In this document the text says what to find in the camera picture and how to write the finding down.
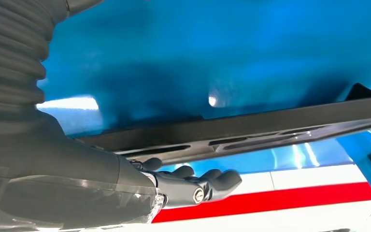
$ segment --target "white stripe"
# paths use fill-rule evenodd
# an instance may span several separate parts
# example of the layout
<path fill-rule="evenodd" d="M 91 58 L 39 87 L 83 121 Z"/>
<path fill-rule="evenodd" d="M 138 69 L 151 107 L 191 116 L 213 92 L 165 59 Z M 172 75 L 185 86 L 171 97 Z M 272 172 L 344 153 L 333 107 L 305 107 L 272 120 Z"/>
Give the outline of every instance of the white stripe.
<path fill-rule="evenodd" d="M 275 190 L 366 182 L 353 164 L 271 172 L 271 177 Z"/>

